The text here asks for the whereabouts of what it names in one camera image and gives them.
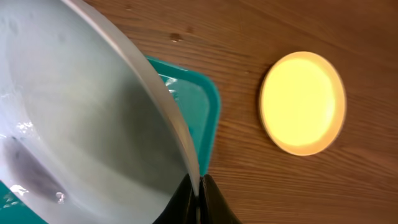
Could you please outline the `light blue plate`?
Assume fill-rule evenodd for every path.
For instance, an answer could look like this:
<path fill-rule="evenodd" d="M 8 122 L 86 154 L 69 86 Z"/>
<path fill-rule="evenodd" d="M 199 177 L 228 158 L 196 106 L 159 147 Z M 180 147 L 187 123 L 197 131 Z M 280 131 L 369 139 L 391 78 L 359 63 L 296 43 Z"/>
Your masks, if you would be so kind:
<path fill-rule="evenodd" d="M 1 2 L 1 180 L 47 223 L 154 223 L 192 138 L 142 52 L 84 1 Z"/>

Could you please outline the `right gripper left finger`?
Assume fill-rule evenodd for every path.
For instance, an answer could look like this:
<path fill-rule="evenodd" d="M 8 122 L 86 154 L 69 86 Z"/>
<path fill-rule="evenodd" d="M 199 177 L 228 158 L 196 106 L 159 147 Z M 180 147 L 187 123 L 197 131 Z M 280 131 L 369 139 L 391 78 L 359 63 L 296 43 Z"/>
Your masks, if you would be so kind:
<path fill-rule="evenodd" d="M 197 198 L 186 175 L 154 224 L 196 224 Z"/>

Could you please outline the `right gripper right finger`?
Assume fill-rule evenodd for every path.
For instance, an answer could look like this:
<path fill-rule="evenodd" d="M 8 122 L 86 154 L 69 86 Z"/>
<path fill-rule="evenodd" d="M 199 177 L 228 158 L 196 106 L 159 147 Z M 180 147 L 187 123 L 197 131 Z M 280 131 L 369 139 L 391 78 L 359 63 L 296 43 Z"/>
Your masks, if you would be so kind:
<path fill-rule="evenodd" d="M 211 175 L 201 177 L 199 201 L 201 224 L 242 224 Z"/>

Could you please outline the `yellow-green plate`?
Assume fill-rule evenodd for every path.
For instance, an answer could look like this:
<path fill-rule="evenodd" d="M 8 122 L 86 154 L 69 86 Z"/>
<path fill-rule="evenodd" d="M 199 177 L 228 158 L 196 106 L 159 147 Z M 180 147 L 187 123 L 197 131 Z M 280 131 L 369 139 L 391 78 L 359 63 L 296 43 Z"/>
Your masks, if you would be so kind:
<path fill-rule="evenodd" d="M 296 156 L 329 147 L 343 128 L 346 108 L 337 70 L 312 52 L 282 57 L 260 87 L 259 114 L 266 133 L 283 151 Z"/>

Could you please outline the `teal plastic tray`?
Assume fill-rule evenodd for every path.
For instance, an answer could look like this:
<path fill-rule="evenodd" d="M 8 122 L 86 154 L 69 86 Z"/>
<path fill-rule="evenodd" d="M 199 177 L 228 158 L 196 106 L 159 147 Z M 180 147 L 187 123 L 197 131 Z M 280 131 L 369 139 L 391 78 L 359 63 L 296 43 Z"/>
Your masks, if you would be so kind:
<path fill-rule="evenodd" d="M 147 59 L 178 104 L 195 145 L 200 174 L 205 175 L 221 111 L 221 98 L 216 85 L 201 73 L 154 57 L 148 56 Z M 1 184 L 1 224 L 45 224 L 19 200 L 16 193 L 16 190 L 9 190 Z"/>

